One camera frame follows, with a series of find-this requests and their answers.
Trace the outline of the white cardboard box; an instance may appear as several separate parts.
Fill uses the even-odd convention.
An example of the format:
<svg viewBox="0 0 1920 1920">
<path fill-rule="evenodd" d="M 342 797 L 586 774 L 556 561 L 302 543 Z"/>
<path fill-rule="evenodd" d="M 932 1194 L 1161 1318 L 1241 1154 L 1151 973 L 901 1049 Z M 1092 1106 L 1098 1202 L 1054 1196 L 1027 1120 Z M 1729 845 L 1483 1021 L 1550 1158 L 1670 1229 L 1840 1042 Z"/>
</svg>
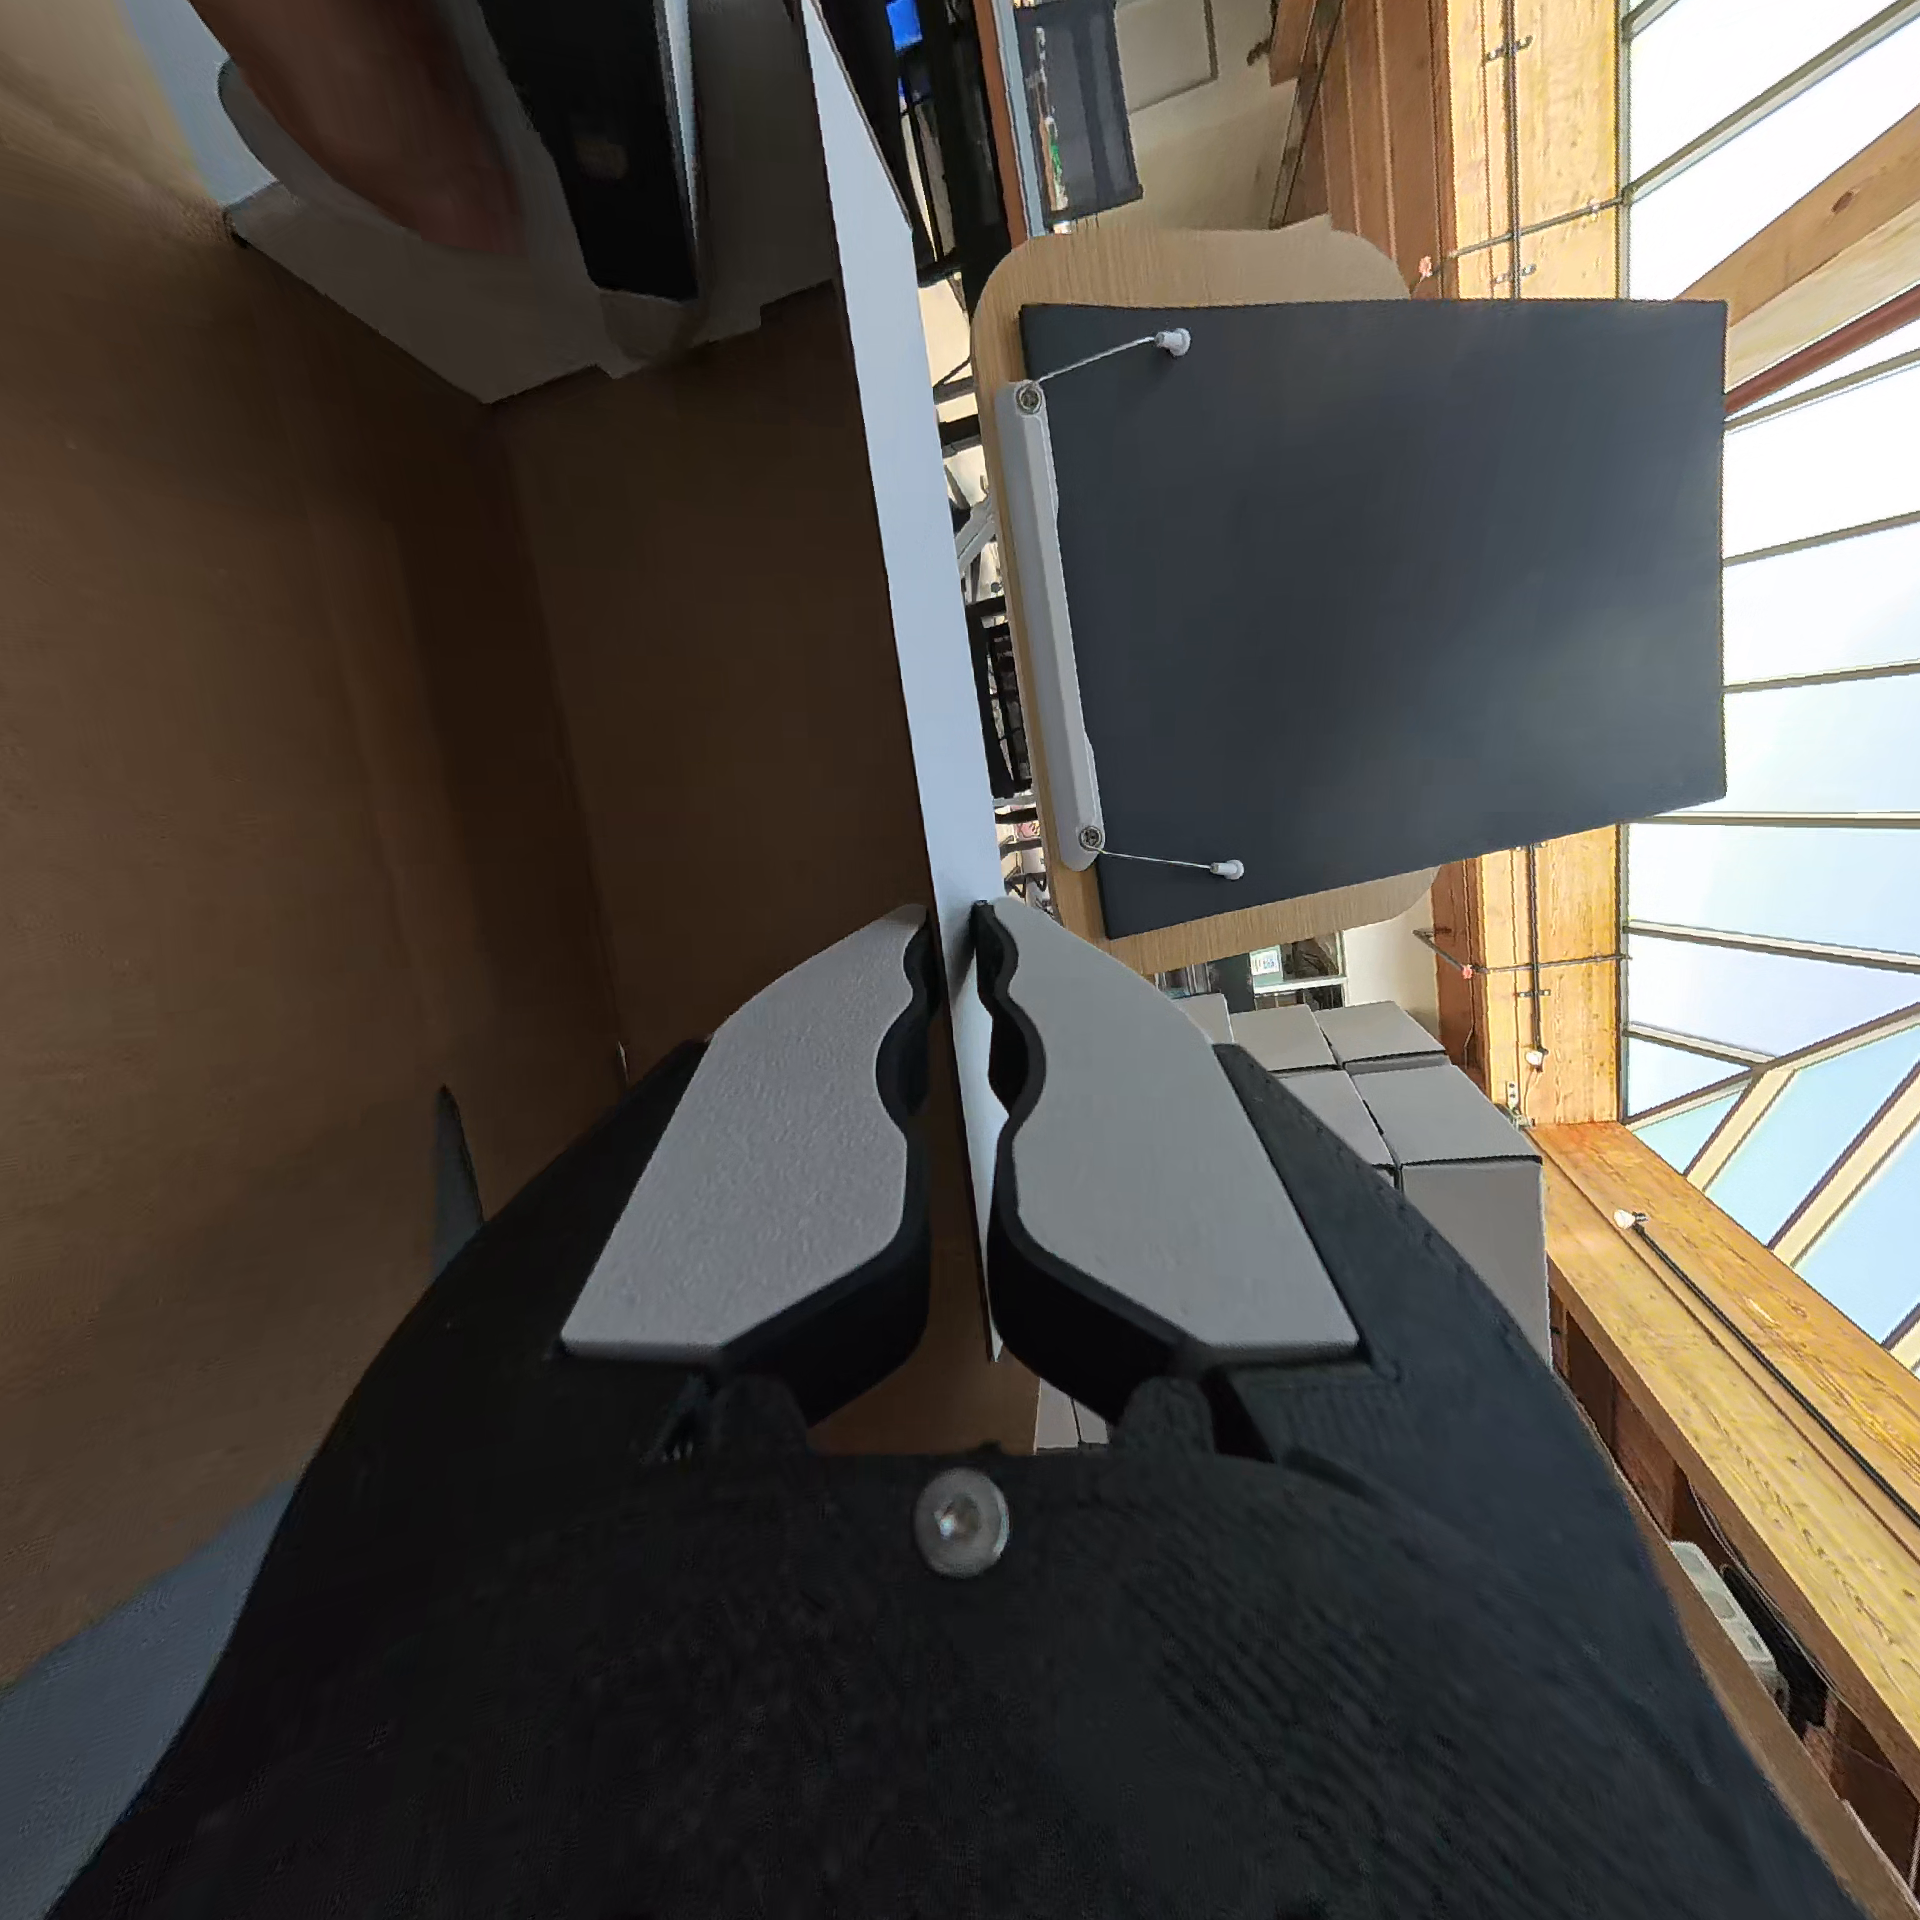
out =
<svg viewBox="0 0 1920 1920">
<path fill-rule="evenodd" d="M 4 1681 L 292 1482 L 670 1047 L 989 891 L 905 209 L 788 3 L 836 270 L 460 391 L 233 230 L 120 3 L 4 3 Z"/>
</svg>

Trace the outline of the rounded wooden ceiling board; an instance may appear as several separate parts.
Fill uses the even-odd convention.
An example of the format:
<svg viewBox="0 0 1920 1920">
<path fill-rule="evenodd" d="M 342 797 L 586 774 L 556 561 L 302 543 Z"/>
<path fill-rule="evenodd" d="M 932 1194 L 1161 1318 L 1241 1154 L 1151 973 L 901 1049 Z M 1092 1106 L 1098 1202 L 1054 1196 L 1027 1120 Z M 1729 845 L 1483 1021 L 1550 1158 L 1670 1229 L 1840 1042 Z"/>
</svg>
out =
<svg viewBox="0 0 1920 1920">
<path fill-rule="evenodd" d="M 972 318 L 972 370 L 989 480 L 1002 480 L 994 400 L 1025 375 L 1019 312 L 1033 305 L 1203 309 L 1271 303 L 1405 301 L 1393 259 L 1325 219 L 1277 230 L 1103 227 L 1017 246 L 991 274 Z M 1105 931 L 1092 872 L 1071 870 L 1048 788 L 1038 790 L 1048 887 L 1059 921 L 1143 977 L 1254 948 L 1391 921 L 1430 896 L 1435 870 L 1191 917 L 1161 931 Z"/>
</svg>

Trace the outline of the glass skylight window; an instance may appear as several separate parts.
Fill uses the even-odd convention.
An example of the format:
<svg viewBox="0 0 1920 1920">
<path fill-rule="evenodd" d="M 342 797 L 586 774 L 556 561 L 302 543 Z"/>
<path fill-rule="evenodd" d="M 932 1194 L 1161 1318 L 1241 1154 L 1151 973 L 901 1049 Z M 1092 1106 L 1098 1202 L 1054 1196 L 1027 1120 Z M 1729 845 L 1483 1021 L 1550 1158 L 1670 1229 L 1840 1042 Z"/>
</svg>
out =
<svg viewBox="0 0 1920 1920">
<path fill-rule="evenodd" d="M 1619 17 L 1624 286 L 1727 320 L 1727 790 L 1626 830 L 1624 1116 L 1916 1370 L 1918 7 Z"/>
</svg>

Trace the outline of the dark wall poster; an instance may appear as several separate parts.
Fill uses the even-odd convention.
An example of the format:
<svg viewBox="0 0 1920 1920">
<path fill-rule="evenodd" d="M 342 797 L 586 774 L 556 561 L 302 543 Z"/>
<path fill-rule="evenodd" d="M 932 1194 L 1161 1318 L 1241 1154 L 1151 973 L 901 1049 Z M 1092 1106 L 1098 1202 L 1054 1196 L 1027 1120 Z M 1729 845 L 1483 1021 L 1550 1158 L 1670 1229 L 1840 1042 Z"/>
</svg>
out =
<svg viewBox="0 0 1920 1920">
<path fill-rule="evenodd" d="M 1014 22 L 1046 227 L 1140 202 L 1117 1 L 1019 3 Z"/>
</svg>

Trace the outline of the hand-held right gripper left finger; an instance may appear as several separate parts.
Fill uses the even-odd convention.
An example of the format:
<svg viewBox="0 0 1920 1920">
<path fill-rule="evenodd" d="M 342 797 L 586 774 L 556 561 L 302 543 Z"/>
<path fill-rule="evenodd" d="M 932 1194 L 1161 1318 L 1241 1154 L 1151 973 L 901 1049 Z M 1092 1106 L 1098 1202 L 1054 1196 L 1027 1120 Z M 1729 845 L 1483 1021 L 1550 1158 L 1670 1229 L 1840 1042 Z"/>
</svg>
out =
<svg viewBox="0 0 1920 1920">
<path fill-rule="evenodd" d="M 561 1328 L 565 1355 L 777 1379 L 807 1425 L 895 1372 L 932 1297 L 916 1124 L 941 998 L 930 914 L 901 906 L 723 1021 Z"/>
</svg>

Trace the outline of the black ceiling panel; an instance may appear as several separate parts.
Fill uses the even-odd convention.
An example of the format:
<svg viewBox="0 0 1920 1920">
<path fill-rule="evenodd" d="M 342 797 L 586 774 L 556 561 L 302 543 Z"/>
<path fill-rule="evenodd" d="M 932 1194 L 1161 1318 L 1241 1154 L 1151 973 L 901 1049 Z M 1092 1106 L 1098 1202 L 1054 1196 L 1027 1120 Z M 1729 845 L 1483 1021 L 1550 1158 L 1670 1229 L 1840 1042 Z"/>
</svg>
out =
<svg viewBox="0 0 1920 1920">
<path fill-rule="evenodd" d="M 1720 301 L 1031 303 L 1111 938 L 1725 795 Z"/>
</svg>

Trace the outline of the wooden beam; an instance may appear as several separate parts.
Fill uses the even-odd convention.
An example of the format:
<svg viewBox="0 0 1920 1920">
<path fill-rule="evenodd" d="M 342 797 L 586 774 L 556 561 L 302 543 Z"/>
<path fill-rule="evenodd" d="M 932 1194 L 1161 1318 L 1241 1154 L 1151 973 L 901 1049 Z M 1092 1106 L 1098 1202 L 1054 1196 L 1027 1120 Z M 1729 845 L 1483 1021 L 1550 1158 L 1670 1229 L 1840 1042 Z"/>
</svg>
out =
<svg viewBox="0 0 1920 1920">
<path fill-rule="evenodd" d="M 1535 1139 L 1561 1379 L 1762 1635 L 1748 1740 L 1859 1900 L 1916 1916 L 1916 1377 L 1617 1122 Z"/>
</svg>

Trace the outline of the stack of white cardboard boxes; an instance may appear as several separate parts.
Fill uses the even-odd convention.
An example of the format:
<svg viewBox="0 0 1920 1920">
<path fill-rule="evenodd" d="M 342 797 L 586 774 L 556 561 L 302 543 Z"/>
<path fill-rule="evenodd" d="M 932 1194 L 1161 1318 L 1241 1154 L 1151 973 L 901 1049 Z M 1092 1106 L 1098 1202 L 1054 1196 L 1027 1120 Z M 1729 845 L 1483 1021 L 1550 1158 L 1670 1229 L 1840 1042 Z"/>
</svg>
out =
<svg viewBox="0 0 1920 1920">
<path fill-rule="evenodd" d="M 1542 1158 L 1393 1001 L 1231 1013 L 1222 994 L 1178 1000 L 1397 1187 L 1552 1358 Z"/>
</svg>

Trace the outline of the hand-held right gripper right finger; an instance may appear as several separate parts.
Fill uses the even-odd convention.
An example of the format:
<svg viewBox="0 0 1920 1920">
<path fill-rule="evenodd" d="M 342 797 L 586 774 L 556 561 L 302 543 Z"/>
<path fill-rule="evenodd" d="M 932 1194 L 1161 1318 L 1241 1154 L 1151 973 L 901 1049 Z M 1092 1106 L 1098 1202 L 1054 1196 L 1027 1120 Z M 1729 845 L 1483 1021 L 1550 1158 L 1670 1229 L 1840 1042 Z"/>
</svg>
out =
<svg viewBox="0 0 1920 1920">
<path fill-rule="evenodd" d="M 1004 1108 L 996 1332 L 1117 1421 L 1140 1383 L 1346 1362 L 1361 1335 L 1222 1055 L 1149 980 L 1017 900 L 972 910 Z"/>
</svg>

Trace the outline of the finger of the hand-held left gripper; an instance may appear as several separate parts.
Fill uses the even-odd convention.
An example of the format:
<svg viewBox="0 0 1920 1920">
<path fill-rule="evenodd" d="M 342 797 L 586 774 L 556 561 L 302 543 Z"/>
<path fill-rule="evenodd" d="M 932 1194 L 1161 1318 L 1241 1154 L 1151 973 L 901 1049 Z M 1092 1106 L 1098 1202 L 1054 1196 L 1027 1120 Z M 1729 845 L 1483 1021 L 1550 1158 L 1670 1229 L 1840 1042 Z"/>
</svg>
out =
<svg viewBox="0 0 1920 1920">
<path fill-rule="evenodd" d="M 754 332 L 836 270 L 828 179 L 796 13 L 781 1 L 660 1 L 668 129 L 695 291 L 634 295 L 630 351 L 678 354 Z"/>
<path fill-rule="evenodd" d="M 393 343 L 681 343 L 689 3 L 210 1 L 235 234 Z"/>
</svg>

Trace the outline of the white pendant lamp bar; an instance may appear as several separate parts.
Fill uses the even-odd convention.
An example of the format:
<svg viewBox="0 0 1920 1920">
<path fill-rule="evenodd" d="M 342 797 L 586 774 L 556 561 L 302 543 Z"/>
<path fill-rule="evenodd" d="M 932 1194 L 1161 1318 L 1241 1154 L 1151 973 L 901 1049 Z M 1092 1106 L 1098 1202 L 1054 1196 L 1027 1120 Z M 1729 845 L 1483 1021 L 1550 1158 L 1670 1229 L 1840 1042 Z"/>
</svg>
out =
<svg viewBox="0 0 1920 1920">
<path fill-rule="evenodd" d="M 1061 862 L 1086 872 L 1105 849 L 1105 822 L 1077 671 L 1059 540 L 1061 496 L 1042 383 L 1023 377 L 998 389 L 993 421 L 996 524 L 1027 646 L 1029 727 L 1044 755 L 1042 784 Z"/>
</svg>

